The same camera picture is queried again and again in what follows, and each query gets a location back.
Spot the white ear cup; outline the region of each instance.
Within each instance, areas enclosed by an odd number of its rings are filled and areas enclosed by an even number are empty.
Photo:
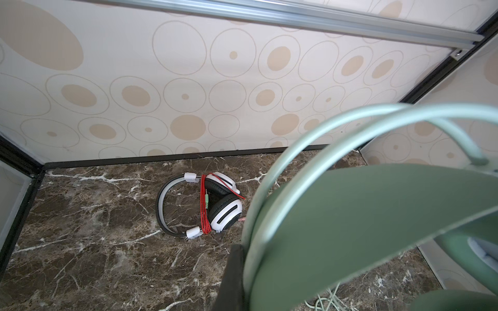
[[[242,214],[242,202],[237,199],[230,202],[218,212],[211,222],[211,228],[216,232],[220,232],[232,219],[234,219],[234,217],[239,214]]]
[[[235,181],[233,179],[231,179],[227,175],[222,174],[220,172],[214,172],[213,174],[216,175],[216,176],[218,176],[219,178],[221,178],[223,180],[223,182],[225,182],[225,183],[223,183],[222,181],[220,181],[218,178],[216,178],[212,174],[209,174],[208,176],[206,176],[206,178],[210,179],[210,180],[212,180],[212,181],[214,181],[214,182],[216,182],[218,184],[220,184],[222,187],[226,188],[228,186],[228,188],[232,189],[238,195],[241,193],[241,191],[239,189],[237,189],[237,186],[236,186]]]

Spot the light green metal tube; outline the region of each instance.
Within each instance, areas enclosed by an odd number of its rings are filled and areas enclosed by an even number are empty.
[[[378,135],[419,121],[444,117],[479,119],[498,124],[498,109],[477,104],[436,104],[403,109],[372,121],[354,131],[351,135],[340,138],[308,162],[277,197],[250,243],[243,274],[246,297],[250,296],[254,277],[264,255],[266,245],[271,241],[296,201],[323,172],[353,148]]]
[[[299,154],[299,152],[303,151],[304,148],[309,146],[323,134],[343,124],[368,116],[384,115],[412,106],[413,105],[411,104],[374,104],[343,112],[337,116],[325,120],[313,130],[302,135],[292,145],[285,149],[285,151],[271,166],[252,198],[242,230],[242,246],[244,247],[244,250],[247,252],[249,249],[252,228],[256,222],[259,210],[263,205],[263,201],[268,195],[268,191],[270,191],[278,176],[280,176],[287,165]],[[482,154],[480,148],[459,126],[444,119],[433,119],[430,120],[430,122],[446,132],[448,136],[456,140],[458,145],[463,149],[473,164],[483,165],[488,163],[488,160]]]

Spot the metal bracket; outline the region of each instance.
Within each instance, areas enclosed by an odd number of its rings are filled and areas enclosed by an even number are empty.
[[[462,57],[465,56],[465,54],[467,54],[470,50],[468,49],[461,49],[461,48],[456,48],[453,50],[453,52],[451,52],[450,56],[459,61]]]

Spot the black ear cushion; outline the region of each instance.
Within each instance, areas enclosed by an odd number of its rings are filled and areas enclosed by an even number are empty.
[[[219,212],[221,212],[222,209],[224,209],[228,204],[230,204],[231,202],[233,202],[237,199],[238,199],[238,197],[236,195],[229,194],[229,195],[221,198],[221,200],[219,200],[218,202],[216,202],[213,205],[213,207],[211,207],[208,211],[209,223],[211,223],[213,221],[213,219],[216,217],[216,215],[218,215]]]
[[[206,187],[206,189],[214,191],[217,194],[222,195],[222,196],[225,196],[227,194],[232,193],[227,187],[222,186],[222,185],[218,184],[217,182],[214,182],[214,181],[207,179],[207,178],[204,180],[204,186]]]

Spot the black frame edge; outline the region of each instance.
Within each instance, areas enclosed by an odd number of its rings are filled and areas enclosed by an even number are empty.
[[[427,77],[417,84],[400,102],[414,104],[430,92],[443,79],[449,76],[453,71],[460,67],[466,60],[479,51],[488,41],[490,41],[498,32],[498,11],[495,12],[478,30],[477,33],[484,36],[484,39],[477,42],[476,45],[460,60],[455,60],[448,56],[439,64]]]
[[[328,146],[325,145],[309,145],[303,151],[321,150]],[[259,153],[280,153],[287,147],[279,148],[263,148],[263,149],[245,149],[245,150],[232,150],[232,151],[215,151],[215,152],[200,152],[200,153],[184,153],[184,154],[171,154],[161,156],[147,156],[147,157],[131,157],[131,158],[116,158],[116,159],[98,159],[98,160],[81,160],[81,161],[66,161],[66,162],[48,162],[45,163],[45,170],[73,168],[73,167],[88,167],[88,166],[103,166],[103,165],[116,165],[116,164],[131,164],[131,163],[145,163],[145,162],[162,162],[171,160],[187,160],[187,159],[202,159],[209,157],[232,157],[241,155],[251,155]]]
[[[36,178],[43,165],[0,135],[0,160],[29,177]]]
[[[24,223],[26,222],[26,218],[28,217],[29,211],[33,206],[34,199],[38,190],[40,189],[41,182],[43,177],[45,176],[45,171],[41,171],[36,179],[32,179],[31,184],[29,185],[26,194],[24,195],[24,199],[19,206],[19,210],[14,218],[14,222],[12,223],[10,230],[5,238],[5,242],[0,250],[0,281],[3,278],[5,270],[7,268],[8,262],[10,260],[10,256],[14,251],[15,244],[17,243],[17,239],[21,234],[22,228],[24,227]]]

